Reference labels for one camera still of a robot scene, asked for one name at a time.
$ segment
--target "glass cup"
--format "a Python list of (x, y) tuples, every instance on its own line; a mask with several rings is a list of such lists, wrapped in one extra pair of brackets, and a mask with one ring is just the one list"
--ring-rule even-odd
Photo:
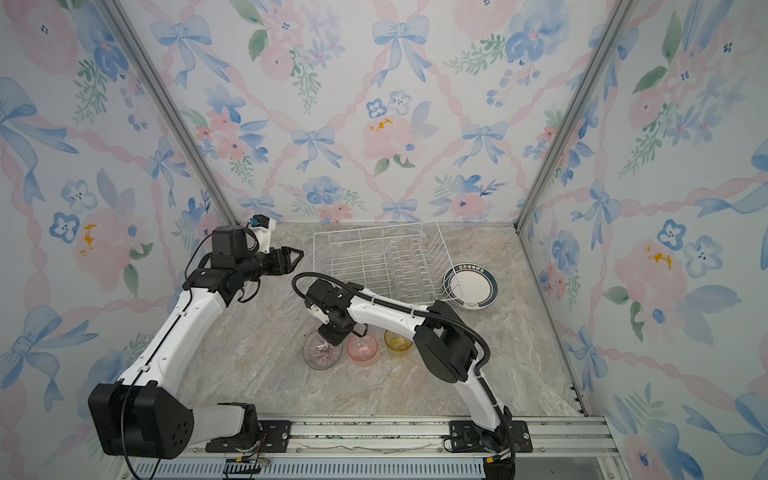
[(371, 360), (376, 352), (379, 351), (379, 342), (376, 341), (371, 333), (368, 333), (364, 337), (352, 335), (349, 338), (349, 342), (346, 344), (346, 352), (357, 362), (365, 362)]
[(341, 343), (333, 346), (318, 332), (306, 338), (304, 342), (304, 361), (315, 370), (329, 369), (341, 358)]
[(412, 340), (406, 339), (404, 336), (390, 332), (389, 330), (384, 332), (384, 342), (390, 349), (395, 350), (396, 352), (405, 352), (407, 349), (411, 348), (411, 345), (413, 345)]

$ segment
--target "black cable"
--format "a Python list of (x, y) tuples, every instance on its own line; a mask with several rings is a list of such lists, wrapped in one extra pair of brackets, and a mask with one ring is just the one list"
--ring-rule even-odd
[[(187, 274), (187, 270), (189, 270), (190, 265), (192, 264), (192, 260), (194, 260), (194, 256), (197, 255), (197, 252), (200, 250), (200, 247), (203, 246), (203, 243), (205, 243), (205, 240), (208, 240), (208, 238), (210, 238), (210, 236), (213, 235), (213, 234), (214, 234), (214, 232), (211, 232), (205, 238), (203, 238), (203, 240), (197, 245), (197, 248), (192, 253), (192, 257), (190, 257), (190, 261), (187, 262), (187, 266), (186, 266), (186, 268), (184, 268), (184, 282), (185, 283), (189, 280), (189, 275)], [(185, 305), (184, 309), (181, 310), (181, 311), (182, 312), (186, 312), (187, 308), (189, 308), (189, 305), (191, 305), (191, 304), (192, 304), (192, 289), (190, 289), (190, 299), (187, 302), (187, 305)], [(160, 343), (157, 344), (157, 348), (149, 356), (149, 358), (147, 359), (147, 362), (145, 363), (145, 365), (147, 365), (149, 362), (152, 361), (152, 359), (154, 358), (154, 354), (163, 345), (163, 342), (168, 337), (168, 334), (170, 334), (170, 332), (173, 331), (174, 326), (176, 325), (176, 322), (178, 322), (180, 318), (181, 318), (181, 315), (177, 315), (176, 316), (176, 319), (174, 320), (173, 325), (171, 325), (170, 328), (168, 329), (168, 331), (165, 333), (165, 335), (163, 335), (163, 338), (161, 339)], [(128, 453), (125, 450), (125, 406), (128, 403), (128, 396), (131, 394), (131, 389), (136, 385), (136, 381), (139, 380), (139, 377), (141, 376), (142, 372), (143, 371), (140, 371), (138, 373), (138, 375), (136, 375), (136, 377), (134, 378), (134, 381), (128, 386), (128, 390), (125, 392), (125, 397), (123, 398), (123, 406), (122, 406), (121, 411), (120, 411), (120, 437), (121, 437), (121, 441), (122, 441), (122, 444), (123, 444), (123, 456), (125, 457), (125, 464), (128, 466), (128, 470), (131, 471), (131, 474), (134, 476), (134, 478), (136, 478), (136, 480), (141, 480), (141, 477), (134, 470), (134, 466), (131, 464), (131, 460), (128, 458)], [(154, 478), (154, 474), (157, 472), (157, 467), (160, 466), (160, 460), (161, 460), (161, 458), (157, 459), (157, 463), (155, 464), (154, 470), (152, 471), (152, 476), (148, 480), (152, 480), (152, 478)]]
[(446, 323), (446, 324), (448, 324), (450, 326), (453, 326), (453, 327), (455, 327), (457, 329), (460, 329), (460, 330), (464, 331), (467, 335), (470, 336), (470, 338), (472, 338), (474, 341), (476, 341), (480, 345), (480, 348), (483, 351), (483, 357), (475, 365), (475, 375), (476, 376), (480, 376), (480, 368), (483, 367), (486, 363), (488, 363), (488, 361), (491, 359), (491, 347), (488, 346), (488, 344), (485, 342), (485, 339), (483, 339), (480, 336), (479, 333), (477, 333), (473, 329), (469, 328), (464, 323), (459, 322), (457, 320), (454, 320), (453, 318), (451, 318), (449, 316), (440, 315), (439, 313), (426, 312), (426, 311), (423, 311), (423, 310), (411, 310), (407, 306), (398, 305), (397, 303), (387, 302), (386, 300), (381, 300), (380, 298), (373, 297), (373, 296), (370, 296), (370, 295), (366, 295), (366, 294), (360, 292), (359, 290), (353, 289), (347, 283), (344, 283), (343, 281), (341, 281), (341, 280), (339, 280), (337, 278), (334, 278), (334, 277), (332, 277), (330, 275), (326, 275), (325, 273), (302, 272), (302, 273), (299, 273), (299, 274), (295, 275), (293, 280), (291, 280), (291, 286), (293, 287), (293, 291), (296, 292), (296, 295), (300, 296), (304, 300), (308, 300), (308, 298), (306, 297), (306, 295), (301, 290), (299, 290), (299, 287), (296, 285), (296, 282), (299, 280), (299, 278), (304, 278), (305, 276), (311, 276), (311, 277), (315, 277), (315, 278), (320, 278), (322, 280), (326, 280), (328, 282), (335, 283), (336, 285), (342, 287), (344, 290), (347, 290), (348, 292), (350, 292), (354, 296), (358, 296), (358, 297), (360, 297), (360, 298), (362, 298), (362, 299), (364, 299), (366, 301), (373, 302), (373, 303), (376, 303), (378, 305), (385, 306), (385, 307), (391, 308), (393, 310), (397, 310), (399, 312), (412, 314), (413, 316), (419, 316), (419, 317), (422, 317), (422, 318), (435, 320), (436, 322)]
[(203, 241), (197, 245), (197, 248), (194, 249), (194, 253), (192, 253), (192, 257), (190, 257), (190, 261), (187, 262), (187, 266), (184, 268), (184, 282), (187, 282), (187, 280), (189, 280), (189, 275), (187, 274), (187, 270), (190, 269), (190, 265), (192, 264), (192, 260), (194, 260), (194, 256), (197, 255), (197, 251), (200, 249), (200, 247), (203, 246), (203, 243), (205, 243), (205, 240), (208, 240), (210, 236), (213, 234), (214, 232), (209, 233), (208, 236), (203, 238)]
[(256, 282), (257, 282), (256, 291), (253, 292), (253, 295), (251, 295), (248, 298), (246, 298), (245, 300), (243, 300), (243, 297), (245, 296), (245, 289), (243, 289), (243, 295), (240, 295), (240, 298), (237, 299), (238, 302), (240, 302), (240, 303), (248, 303), (251, 300), (253, 300), (253, 298), (256, 296), (256, 294), (259, 293), (259, 290), (261, 290), (261, 279), (260, 278), (257, 279)]
[[(125, 397), (123, 398), (123, 407), (120, 411), (120, 438), (123, 442), (123, 456), (125, 457), (125, 465), (128, 465), (128, 470), (131, 471), (131, 475), (133, 475), (136, 480), (141, 480), (139, 474), (134, 470), (134, 466), (131, 464), (131, 460), (128, 458), (128, 453), (125, 450), (125, 405), (128, 403), (128, 396), (131, 394), (131, 389), (134, 387), (138, 379), (139, 375), (136, 375), (134, 381), (128, 386), (128, 390), (126, 390)], [(154, 464), (154, 470), (152, 470), (152, 476), (148, 480), (152, 480), (152, 478), (154, 478), (154, 474), (157, 473), (157, 467), (160, 466), (160, 460), (162, 460), (162, 458), (157, 459), (157, 463)]]

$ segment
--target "mounting plate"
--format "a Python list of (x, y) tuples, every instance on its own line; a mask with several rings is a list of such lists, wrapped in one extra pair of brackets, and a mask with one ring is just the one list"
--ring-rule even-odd
[[(266, 439), (261, 447), (262, 453), (285, 453), (290, 440), (290, 420), (260, 420), (262, 432), (266, 433)], [(240, 453), (232, 445), (227, 444), (227, 439), (214, 439), (205, 445), (208, 453)]]
[[(477, 426), (472, 420), (455, 420), (449, 422), (451, 450), (453, 452), (486, 452), (480, 445), (480, 435)], [(528, 432), (528, 424), (522, 420), (512, 420), (512, 439), (515, 442), (515, 453), (533, 452), (531, 435)]]

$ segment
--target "pink cup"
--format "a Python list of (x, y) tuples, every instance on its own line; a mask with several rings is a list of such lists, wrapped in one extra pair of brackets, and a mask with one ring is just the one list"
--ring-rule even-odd
[(376, 337), (370, 333), (362, 338), (357, 335), (352, 335), (349, 338), (349, 342), (346, 344), (346, 352), (352, 360), (355, 360), (356, 362), (371, 360), (378, 351), (379, 342), (377, 342)]

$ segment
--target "vent grille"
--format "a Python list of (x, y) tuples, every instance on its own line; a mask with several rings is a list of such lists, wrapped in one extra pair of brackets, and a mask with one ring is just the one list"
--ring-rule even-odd
[[(136, 473), (148, 478), (156, 461), (141, 459)], [(225, 463), (223, 458), (176, 458), (163, 460), (155, 478), (186, 480), (227, 477), (249, 478), (238, 474), (252, 465)], [(480, 458), (273, 458), (254, 478), (485, 478)]]

